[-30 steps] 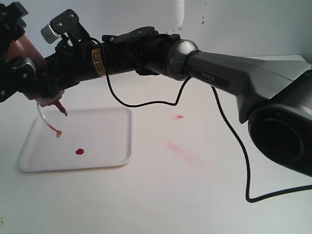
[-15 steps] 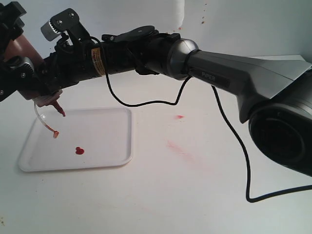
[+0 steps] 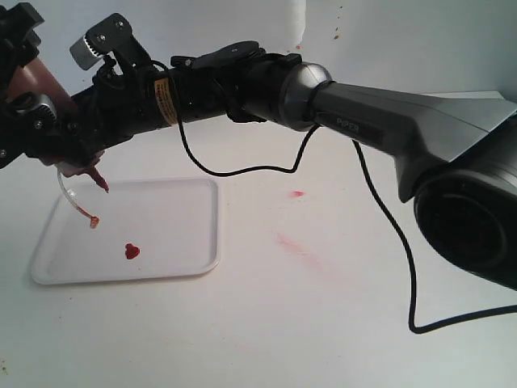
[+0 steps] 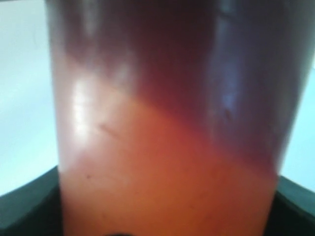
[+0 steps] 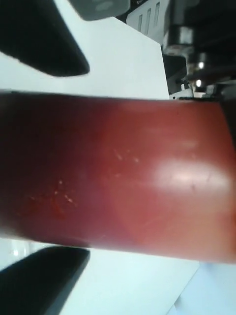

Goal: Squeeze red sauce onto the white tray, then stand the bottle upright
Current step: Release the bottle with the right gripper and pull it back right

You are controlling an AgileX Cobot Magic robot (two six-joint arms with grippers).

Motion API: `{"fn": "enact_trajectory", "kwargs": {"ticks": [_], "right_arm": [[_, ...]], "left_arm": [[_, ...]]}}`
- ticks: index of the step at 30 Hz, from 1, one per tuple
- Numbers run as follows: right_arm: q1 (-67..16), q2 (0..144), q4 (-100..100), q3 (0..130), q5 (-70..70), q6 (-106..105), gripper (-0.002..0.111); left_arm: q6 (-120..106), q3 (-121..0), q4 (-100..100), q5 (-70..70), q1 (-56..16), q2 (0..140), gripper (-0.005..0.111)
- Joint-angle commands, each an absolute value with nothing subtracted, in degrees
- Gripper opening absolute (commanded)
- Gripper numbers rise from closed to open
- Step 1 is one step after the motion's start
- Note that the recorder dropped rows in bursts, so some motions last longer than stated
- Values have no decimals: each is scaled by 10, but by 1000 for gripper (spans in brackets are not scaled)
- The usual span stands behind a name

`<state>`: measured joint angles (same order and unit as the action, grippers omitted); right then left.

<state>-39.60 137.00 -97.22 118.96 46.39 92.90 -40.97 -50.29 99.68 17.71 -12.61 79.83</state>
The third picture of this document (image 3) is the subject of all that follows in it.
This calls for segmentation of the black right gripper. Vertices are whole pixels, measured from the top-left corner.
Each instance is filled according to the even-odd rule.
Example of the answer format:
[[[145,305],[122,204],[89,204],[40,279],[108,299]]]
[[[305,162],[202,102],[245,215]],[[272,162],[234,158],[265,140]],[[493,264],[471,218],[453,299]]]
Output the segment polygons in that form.
[[[93,85],[74,96],[79,113],[62,127],[64,155],[69,162],[91,162],[99,151],[158,129],[162,114],[154,91],[159,72],[153,65],[123,66],[106,60],[92,78]]]

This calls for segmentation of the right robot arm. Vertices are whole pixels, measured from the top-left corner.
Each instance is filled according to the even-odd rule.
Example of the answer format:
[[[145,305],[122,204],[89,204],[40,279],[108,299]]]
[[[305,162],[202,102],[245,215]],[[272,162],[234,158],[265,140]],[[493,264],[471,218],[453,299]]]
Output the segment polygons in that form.
[[[217,116],[270,121],[300,132],[325,127],[390,156],[402,202],[423,237],[450,264],[516,286],[516,105],[502,98],[411,94],[333,80],[296,53],[248,40],[170,67],[137,43],[77,41],[78,95],[91,121],[78,132],[80,162],[152,129]]]

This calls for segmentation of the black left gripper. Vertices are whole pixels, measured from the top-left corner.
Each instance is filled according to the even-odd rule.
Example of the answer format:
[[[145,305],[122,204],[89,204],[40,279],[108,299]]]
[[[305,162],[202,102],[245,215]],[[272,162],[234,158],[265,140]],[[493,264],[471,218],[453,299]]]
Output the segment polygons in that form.
[[[28,2],[20,2],[10,9],[1,7],[1,167],[6,167],[21,154],[32,149],[45,132],[53,129],[34,129],[15,117],[8,103],[7,89],[18,66],[39,59],[41,39],[36,28],[43,17]]]

